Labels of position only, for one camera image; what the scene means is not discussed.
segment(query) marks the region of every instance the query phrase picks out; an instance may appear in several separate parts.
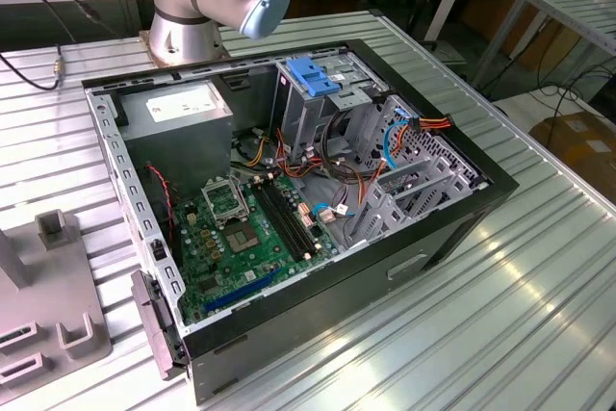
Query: cardboard box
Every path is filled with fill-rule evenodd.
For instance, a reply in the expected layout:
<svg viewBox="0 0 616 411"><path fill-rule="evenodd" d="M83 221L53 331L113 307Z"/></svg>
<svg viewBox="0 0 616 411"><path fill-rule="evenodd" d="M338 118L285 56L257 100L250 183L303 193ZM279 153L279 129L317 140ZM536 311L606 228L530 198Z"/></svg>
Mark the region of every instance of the cardboard box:
<svg viewBox="0 0 616 411"><path fill-rule="evenodd" d="M551 127L549 117L530 135L545 146ZM586 112L557 117L548 149L616 204L616 134L597 117Z"/></svg>

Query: grey plastic holder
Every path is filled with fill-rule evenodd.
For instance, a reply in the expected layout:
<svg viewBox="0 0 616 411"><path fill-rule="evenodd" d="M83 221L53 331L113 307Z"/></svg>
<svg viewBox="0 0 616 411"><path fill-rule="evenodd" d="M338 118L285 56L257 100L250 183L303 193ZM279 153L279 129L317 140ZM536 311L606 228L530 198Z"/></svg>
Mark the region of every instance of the grey plastic holder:
<svg viewBox="0 0 616 411"><path fill-rule="evenodd" d="M0 231L0 405L111 351L77 218Z"/></svg>

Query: motherboard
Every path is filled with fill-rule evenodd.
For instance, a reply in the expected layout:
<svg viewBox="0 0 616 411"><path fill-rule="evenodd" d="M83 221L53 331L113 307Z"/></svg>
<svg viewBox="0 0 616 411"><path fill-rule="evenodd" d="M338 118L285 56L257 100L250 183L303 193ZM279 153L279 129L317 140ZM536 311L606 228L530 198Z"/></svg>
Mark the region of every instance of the motherboard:
<svg viewBox="0 0 616 411"><path fill-rule="evenodd" d="M287 177L233 178L174 208L180 227L184 322L214 315L338 253Z"/></svg>

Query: blue pcie slot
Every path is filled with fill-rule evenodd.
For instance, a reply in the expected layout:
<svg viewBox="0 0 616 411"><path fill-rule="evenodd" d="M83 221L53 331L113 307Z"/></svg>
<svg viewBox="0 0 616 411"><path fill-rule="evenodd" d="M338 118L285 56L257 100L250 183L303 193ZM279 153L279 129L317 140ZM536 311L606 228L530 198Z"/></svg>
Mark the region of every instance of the blue pcie slot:
<svg viewBox="0 0 616 411"><path fill-rule="evenodd" d="M204 303L203 310L205 311L205 313L211 312L212 310L216 310L217 308L224 307L225 305L228 305L229 303L233 303L236 300L239 300L251 293L254 293L256 291L259 291L260 289L267 287L273 280L273 277L279 271L280 269L271 271L266 276L259 278L256 281L252 281L251 283L248 283L245 286L241 286L240 289L236 289L232 293L223 295L222 297L219 297L216 300L212 300L211 302Z"/></svg>

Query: aluminum table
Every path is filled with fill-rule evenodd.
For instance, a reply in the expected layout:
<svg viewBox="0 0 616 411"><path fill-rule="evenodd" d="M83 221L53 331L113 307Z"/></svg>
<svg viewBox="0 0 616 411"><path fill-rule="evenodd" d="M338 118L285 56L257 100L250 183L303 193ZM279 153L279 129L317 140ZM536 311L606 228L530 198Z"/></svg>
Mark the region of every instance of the aluminum table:
<svg viewBox="0 0 616 411"><path fill-rule="evenodd" d="M384 17L285 21L235 56L358 38L519 182L443 265L332 327L201 409L607 409L616 398L614 207ZM152 68L139 39L67 46L61 90L0 68L0 227L76 213L114 349L3 411L192 409L164 382L131 299L139 268L107 177L82 79ZM53 49L8 54L52 80Z"/></svg>
<svg viewBox="0 0 616 411"><path fill-rule="evenodd" d="M579 64L585 62L594 45L610 55L616 55L616 0L516 0L481 56L473 87L481 83L502 43L528 5L535 7L539 13L518 42L512 56L524 50L548 16L590 42L578 59Z"/></svg>

